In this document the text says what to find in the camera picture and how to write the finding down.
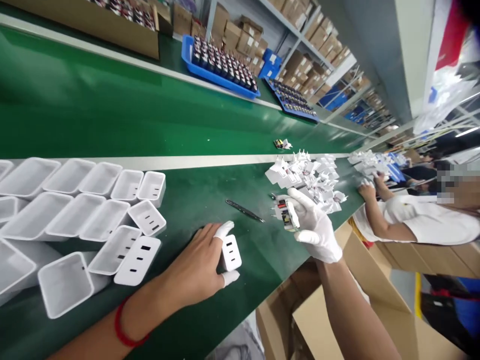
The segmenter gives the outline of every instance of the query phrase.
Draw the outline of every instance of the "white t-shirt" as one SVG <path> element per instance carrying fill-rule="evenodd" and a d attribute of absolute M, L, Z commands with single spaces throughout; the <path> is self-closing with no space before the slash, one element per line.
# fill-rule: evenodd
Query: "white t-shirt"
<path fill-rule="evenodd" d="M 407 225 L 418 243 L 460 245 L 469 243 L 480 235 L 479 218 L 450 210 L 438 205 L 436 201 L 437 196 L 401 195 L 379 202 L 378 207 L 390 224 Z M 365 213 L 365 205 L 353 214 L 353 220 L 368 241 L 395 241 L 374 235 Z"/>

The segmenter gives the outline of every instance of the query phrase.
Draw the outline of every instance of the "ceiling light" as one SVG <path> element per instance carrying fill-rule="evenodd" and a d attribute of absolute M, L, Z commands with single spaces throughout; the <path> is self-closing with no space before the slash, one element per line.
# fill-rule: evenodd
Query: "ceiling light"
<path fill-rule="evenodd" d="M 468 130 L 466 130 L 466 131 L 464 131 L 464 132 L 459 133 L 459 134 L 458 134 L 457 136 L 455 136 L 455 137 L 456 137 L 456 138 L 459 138 L 459 137 L 461 137 L 461 136 L 463 136 L 463 135 L 466 135 L 466 134 L 468 134 L 468 133 L 472 133 L 472 132 L 474 132 L 475 130 L 478 130 L 478 129 L 480 129 L 480 126 L 472 127 L 471 129 L 468 129 Z"/>

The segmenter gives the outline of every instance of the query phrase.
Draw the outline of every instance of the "red string bracelet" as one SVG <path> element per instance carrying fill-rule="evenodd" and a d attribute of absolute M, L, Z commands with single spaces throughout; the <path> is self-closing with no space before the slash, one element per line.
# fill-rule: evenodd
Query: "red string bracelet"
<path fill-rule="evenodd" d="M 128 346 L 130 348 L 137 348 L 137 347 L 143 345 L 147 341 L 150 334 L 145 336 L 140 341 L 133 341 L 127 335 L 125 335 L 124 332 L 122 331 L 122 323 L 120 321 L 121 318 L 122 318 L 122 310 L 124 309 L 125 303 L 128 301 L 129 298 L 130 298 L 130 296 L 127 296 L 125 298 L 125 300 L 123 300 L 121 302 L 120 306 L 116 310 L 116 314 L 115 314 L 115 333 L 116 333 L 116 337 L 118 338 L 118 340 L 120 340 L 120 342 L 123 345 Z"/>

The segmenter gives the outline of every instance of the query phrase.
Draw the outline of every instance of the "hand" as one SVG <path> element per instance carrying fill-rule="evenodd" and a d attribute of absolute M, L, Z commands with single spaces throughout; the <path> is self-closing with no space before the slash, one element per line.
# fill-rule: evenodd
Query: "hand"
<path fill-rule="evenodd" d="M 375 185 L 378 187 L 385 186 L 385 173 L 381 171 L 377 171 L 376 173 L 373 173 L 373 181 L 375 182 Z"/>
<path fill-rule="evenodd" d="M 233 227 L 232 221 L 223 225 L 205 225 L 168 269 L 157 277 L 162 287 L 159 296 L 171 294 L 170 303 L 177 307 L 175 311 L 208 299 L 239 278 L 236 270 L 217 274 L 222 254 L 221 237 L 225 237 Z"/>
<path fill-rule="evenodd" d="M 288 195 L 278 196 L 277 199 L 292 202 L 298 215 L 302 231 L 294 234 L 295 240 L 303 243 L 312 257 L 328 264 L 337 263 L 343 253 L 328 215 L 296 188 L 289 188 Z"/>
<path fill-rule="evenodd" d="M 358 187 L 358 192 L 362 196 L 362 198 L 367 201 L 371 199 L 376 199 L 377 192 L 375 191 L 374 185 L 371 182 L 363 182 Z"/>

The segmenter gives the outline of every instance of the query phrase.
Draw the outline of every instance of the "white glove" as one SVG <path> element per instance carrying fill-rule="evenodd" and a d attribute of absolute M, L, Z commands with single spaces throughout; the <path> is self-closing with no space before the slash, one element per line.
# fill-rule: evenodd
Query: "white glove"
<path fill-rule="evenodd" d="M 230 230 L 234 228 L 235 224 L 233 221 L 227 221 L 225 222 L 222 226 L 218 228 L 218 230 L 215 232 L 215 235 L 213 235 L 214 238 L 219 238 L 221 241 L 225 242 L 225 237 L 229 234 Z M 227 271 L 221 274 L 223 276 L 223 281 L 225 284 L 223 287 L 227 287 L 234 281 L 236 281 L 240 277 L 240 273 L 237 270 L 232 270 L 232 271 Z"/>
<path fill-rule="evenodd" d="M 328 215 L 308 196 L 291 187 L 288 195 L 277 196 L 277 200 L 292 202 L 300 222 L 300 232 L 295 240 L 306 247 L 310 255 L 324 263 L 337 263 L 342 258 L 342 248 L 335 239 L 334 228 Z"/>

